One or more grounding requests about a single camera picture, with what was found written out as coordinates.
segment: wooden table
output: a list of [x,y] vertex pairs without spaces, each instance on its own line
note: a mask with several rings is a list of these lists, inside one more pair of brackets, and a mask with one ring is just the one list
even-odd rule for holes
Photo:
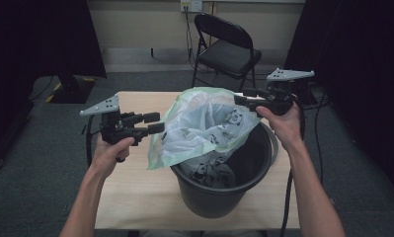
[[[119,92],[119,106],[122,112],[159,112],[163,116],[179,94]],[[131,147],[126,161],[118,164],[105,182],[97,229],[233,230],[281,227],[289,172],[289,159],[282,148],[264,179],[245,193],[231,213],[208,219],[194,214],[185,206],[177,178],[170,168],[147,170],[149,142],[150,137],[145,137],[138,146]],[[287,228],[299,228],[294,190],[291,192]]]

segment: black folding chair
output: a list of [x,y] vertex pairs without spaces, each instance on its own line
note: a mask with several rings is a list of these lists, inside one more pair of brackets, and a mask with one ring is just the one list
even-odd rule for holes
[[[192,87],[196,80],[213,86],[197,78],[198,65],[203,64],[215,72],[242,80],[238,92],[242,91],[247,74],[252,70],[251,81],[253,87],[256,88],[255,65],[261,59],[262,53],[253,48],[252,38],[249,34],[236,24],[208,14],[196,15],[195,24],[199,34],[199,42]],[[216,38],[217,41],[208,45],[204,36]]]

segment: chair backrest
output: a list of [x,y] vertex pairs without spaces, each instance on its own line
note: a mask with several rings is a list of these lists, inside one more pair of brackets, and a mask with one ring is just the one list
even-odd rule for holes
[[202,37],[201,32],[203,32],[241,47],[253,48],[252,38],[243,28],[236,24],[204,13],[196,15],[195,24],[200,37]]

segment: person's left arm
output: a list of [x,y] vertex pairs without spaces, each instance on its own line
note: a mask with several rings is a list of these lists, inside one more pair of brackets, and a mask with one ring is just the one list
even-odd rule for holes
[[82,181],[79,193],[60,236],[93,236],[96,214],[106,178],[113,172],[117,160],[129,155],[129,146],[134,139],[129,137],[110,145],[98,137],[94,159]]

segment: black curtain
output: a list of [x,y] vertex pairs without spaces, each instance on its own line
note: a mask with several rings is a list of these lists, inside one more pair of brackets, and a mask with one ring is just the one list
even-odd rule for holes
[[87,2],[0,1],[0,143],[35,81],[62,69],[107,77]]
[[285,67],[315,70],[394,185],[394,1],[307,0]]

